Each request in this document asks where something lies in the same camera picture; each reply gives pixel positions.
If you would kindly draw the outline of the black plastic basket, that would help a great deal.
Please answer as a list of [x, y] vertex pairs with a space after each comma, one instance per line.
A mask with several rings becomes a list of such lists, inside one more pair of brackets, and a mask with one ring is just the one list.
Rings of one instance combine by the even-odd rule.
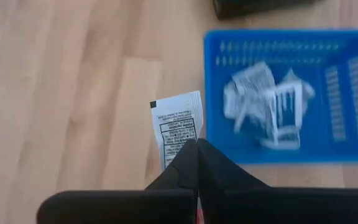
[[321, 0], [212, 0], [214, 13], [219, 20], [248, 16], [286, 7], [310, 5]]

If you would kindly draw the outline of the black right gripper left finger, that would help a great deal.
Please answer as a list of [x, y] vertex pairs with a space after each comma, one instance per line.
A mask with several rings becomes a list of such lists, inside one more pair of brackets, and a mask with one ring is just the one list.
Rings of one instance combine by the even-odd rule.
[[67, 190], [46, 199], [37, 224], [196, 224], [198, 148], [188, 140], [144, 190]]

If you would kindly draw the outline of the blue plastic basket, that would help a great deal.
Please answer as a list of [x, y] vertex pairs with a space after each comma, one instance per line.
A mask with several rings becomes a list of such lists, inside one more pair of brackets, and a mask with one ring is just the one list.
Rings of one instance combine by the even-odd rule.
[[[257, 62], [277, 82], [293, 70], [314, 89], [298, 149], [264, 148], [250, 133], [235, 133], [224, 116], [224, 86]], [[358, 162], [358, 30], [211, 30], [204, 38], [204, 89], [207, 140], [236, 163]]]

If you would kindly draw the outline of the small white packet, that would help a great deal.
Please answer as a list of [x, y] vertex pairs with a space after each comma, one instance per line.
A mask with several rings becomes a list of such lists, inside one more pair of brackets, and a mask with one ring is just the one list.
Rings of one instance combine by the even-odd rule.
[[227, 119], [234, 120], [234, 132], [239, 133], [247, 116], [245, 98], [238, 93], [234, 82], [224, 87], [223, 112]]
[[259, 92], [275, 86], [272, 71], [265, 62], [259, 62], [235, 73], [232, 80], [242, 95], [249, 91]]
[[299, 78], [293, 71], [293, 69], [289, 69], [288, 73], [285, 75], [283, 81], [285, 82], [301, 82], [302, 92], [303, 92], [303, 102], [307, 103], [309, 100], [315, 97], [314, 88], [306, 81]]

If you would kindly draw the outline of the narrow white packet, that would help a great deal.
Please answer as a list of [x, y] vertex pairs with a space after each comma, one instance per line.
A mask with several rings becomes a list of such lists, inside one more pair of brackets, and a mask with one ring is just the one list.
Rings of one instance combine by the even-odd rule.
[[198, 139], [203, 127], [203, 106], [199, 91], [192, 91], [150, 103], [152, 124], [159, 149], [160, 169], [165, 168], [189, 139]]

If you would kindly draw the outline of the white packet blue print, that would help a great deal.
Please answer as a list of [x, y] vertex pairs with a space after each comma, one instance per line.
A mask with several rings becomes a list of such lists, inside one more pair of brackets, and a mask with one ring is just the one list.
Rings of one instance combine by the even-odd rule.
[[300, 148], [303, 90], [300, 81], [277, 85], [264, 93], [268, 103], [267, 137], [261, 144], [273, 150]]

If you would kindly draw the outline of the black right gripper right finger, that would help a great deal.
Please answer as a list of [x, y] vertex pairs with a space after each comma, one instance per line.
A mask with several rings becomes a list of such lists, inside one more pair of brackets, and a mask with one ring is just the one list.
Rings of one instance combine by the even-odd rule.
[[198, 140], [205, 224], [358, 224], [358, 189], [271, 187]]

